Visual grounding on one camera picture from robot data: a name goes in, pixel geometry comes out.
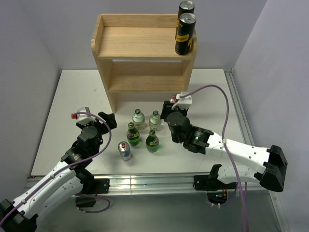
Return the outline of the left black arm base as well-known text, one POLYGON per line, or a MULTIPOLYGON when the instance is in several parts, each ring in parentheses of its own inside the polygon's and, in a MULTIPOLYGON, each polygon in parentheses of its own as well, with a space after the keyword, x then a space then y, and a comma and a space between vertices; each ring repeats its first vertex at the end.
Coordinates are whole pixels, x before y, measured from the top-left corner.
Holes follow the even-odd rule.
POLYGON ((77 193, 75 198, 75 205, 79 210, 87 213, 94 213, 88 208, 95 206, 97 199, 100 199, 99 194, 107 194, 110 187, 110 180, 108 178, 96 179, 88 170, 84 169, 77 174, 78 183, 82 188, 77 193))

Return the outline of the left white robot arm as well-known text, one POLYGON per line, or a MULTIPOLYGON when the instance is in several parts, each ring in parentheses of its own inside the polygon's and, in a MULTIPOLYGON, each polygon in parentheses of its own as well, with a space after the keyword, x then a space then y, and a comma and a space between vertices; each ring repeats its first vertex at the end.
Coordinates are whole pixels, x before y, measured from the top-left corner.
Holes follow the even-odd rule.
POLYGON ((92 174, 85 168, 107 148, 101 149, 103 135, 111 135, 117 127, 115 115, 100 112, 97 116, 79 111, 71 114, 76 126, 81 129, 77 140, 56 166, 35 186, 13 201, 0 203, 0 226, 5 232, 33 232, 37 229, 38 209, 58 189, 65 189, 66 183, 77 178, 77 188, 89 193, 94 187, 92 174))

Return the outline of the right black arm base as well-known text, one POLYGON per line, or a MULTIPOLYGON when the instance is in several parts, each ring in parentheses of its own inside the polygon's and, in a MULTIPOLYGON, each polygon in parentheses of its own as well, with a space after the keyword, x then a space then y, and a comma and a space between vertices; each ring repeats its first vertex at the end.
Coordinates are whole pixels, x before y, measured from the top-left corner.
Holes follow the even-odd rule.
POLYGON ((218 179, 221 164, 215 164, 209 174, 195 175, 193 188, 196 191, 205 191, 209 205, 220 209, 231 202, 237 195, 238 184, 225 184, 218 179))

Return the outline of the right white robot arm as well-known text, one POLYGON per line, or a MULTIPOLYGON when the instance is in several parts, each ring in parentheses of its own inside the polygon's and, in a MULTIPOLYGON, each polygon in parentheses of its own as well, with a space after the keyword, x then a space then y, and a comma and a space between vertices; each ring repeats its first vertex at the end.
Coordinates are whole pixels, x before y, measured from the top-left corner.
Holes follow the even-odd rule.
POLYGON ((238 181, 242 181, 258 183, 274 192, 283 191, 288 162, 279 146, 256 147, 223 139, 211 130, 192 125, 187 111, 187 107, 164 101, 160 118, 167 123, 172 141, 192 153, 232 158, 234 163, 240 164, 237 168, 213 165, 208 174, 194 177, 195 190, 234 189, 238 181))

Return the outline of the Red Bull can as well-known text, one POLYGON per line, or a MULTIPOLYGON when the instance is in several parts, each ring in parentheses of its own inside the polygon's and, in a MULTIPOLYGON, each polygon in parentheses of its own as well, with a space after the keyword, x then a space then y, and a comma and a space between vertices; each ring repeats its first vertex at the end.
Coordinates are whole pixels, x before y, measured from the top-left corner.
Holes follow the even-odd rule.
POLYGON ((177 103, 177 102, 178 102, 177 95, 172 95, 172 96, 169 98, 169 102, 172 103, 172 104, 177 103))
POLYGON ((130 160, 132 155, 131 155, 131 150, 130 150, 130 146, 127 142, 125 141, 121 141, 118 144, 118 151, 119 154, 121 155, 123 160, 130 160))

